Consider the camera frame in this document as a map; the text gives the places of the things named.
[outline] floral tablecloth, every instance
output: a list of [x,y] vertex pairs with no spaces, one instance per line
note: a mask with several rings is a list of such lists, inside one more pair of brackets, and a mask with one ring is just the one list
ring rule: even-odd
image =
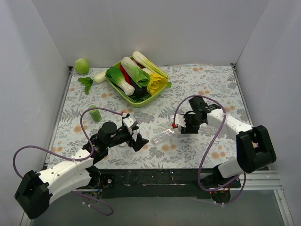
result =
[[[179,102],[193,94],[205,95],[218,100],[226,108],[228,114],[249,123],[243,100],[231,66],[181,65],[161,67],[170,76],[173,83],[161,95],[143,108],[133,108],[105,81],[93,84],[89,95],[85,95],[84,87],[78,82],[75,71],[71,73],[68,94],[59,121],[52,151],[70,156],[87,142],[79,117],[92,104],[117,112],[131,113],[139,122],[143,138],[151,140],[156,134],[170,128],[168,118],[174,113]],[[94,77],[105,68],[92,68],[85,76]],[[190,110],[184,103],[183,112]],[[96,123],[87,113],[84,126],[91,136],[106,121],[113,121],[121,126],[121,117],[101,111],[102,120]],[[198,168],[203,153],[214,136],[216,128],[202,125],[197,135],[177,135],[154,145],[149,142],[140,151],[124,146],[109,149],[109,155],[96,164],[100,169],[141,169],[141,168]],[[235,142],[221,134],[207,156],[204,167],[211,168],[236,156]],[[62,159],[48,156],[48,167]]]

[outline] green bottle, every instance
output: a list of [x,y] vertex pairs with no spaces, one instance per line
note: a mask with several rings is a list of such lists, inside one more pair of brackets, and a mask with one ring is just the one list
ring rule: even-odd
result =
[[100,122],[100,120],[102,119],[102,116],[100,115],[98,109],[91,110],[91,111],[89,111],[89,113],[90,113],[92,119],[93,119],[95,122]]

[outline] red chili pepper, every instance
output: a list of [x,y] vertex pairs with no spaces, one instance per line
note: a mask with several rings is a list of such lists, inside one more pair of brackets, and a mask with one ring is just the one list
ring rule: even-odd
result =
[[123,68],[122,65],[120,65],[120,69],[121,69],[121,71],[122,71],[122,73],[123,73],[123,76],[124,76],[124,79],[126,80],[126,82],[127,82],[128,84],[131,84],[131,83],[130,83],[130,76],[128,75],[128,73],[126,72],[126,70]]

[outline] gray wall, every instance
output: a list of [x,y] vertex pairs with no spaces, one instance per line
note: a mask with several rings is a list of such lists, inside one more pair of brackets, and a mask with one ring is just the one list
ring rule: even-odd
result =
[[32,0],[67,65],[237,62],[268,0]]
[[[0,225],[20,224],[14,199],[21,179],[12,167],[24,145],[48,147],[68,68],[30,0],[0,0]],[[45,154],[24,150],[22,174],[39,170]]]
[[255,125],[269,129],[295,225],[301,225],[301,1],[270,0],[237,69]]

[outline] green tray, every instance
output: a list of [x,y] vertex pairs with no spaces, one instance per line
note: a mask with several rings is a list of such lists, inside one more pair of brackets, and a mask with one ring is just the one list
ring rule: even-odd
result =
[[[120,69],[120,65],[121,65],[121,61],[119,61],[118,63],[114,64],[113,67],[116,67],[116,68]],[[150,98],[148,98],[148,99],[146,99],[146,100],[143,100],[143,101],[141,101],[141,102],[139,102],[139,103],[135,103],[135,102],[131,101],[131,100],[129,99],[129,97],[128,97],[127,95],[125,95],[125,93],[124,93],[121,89],[119,89],[118,87],[116,87],[116,86],[114,85],[114,83],[112,83],[110,80],[108,80],[108,82],[109,82],[109,83],[113,86],[113,88],[114,88],[117,92],[119,92],[119,94],[122,95],[122,97],[123,97],[127,102],[129,102],[130,105],[133,106],[133,107],[143,107],[143,106],[146,106],[149,102],[151,102],[152,100],[156,99],[156,97],[159,96],[160,93],[161,93],[161,92],[165,89],[165,87],[167,86],[167,85],[165,85],[158,93],[156,93],[155,95],[151,96]]]

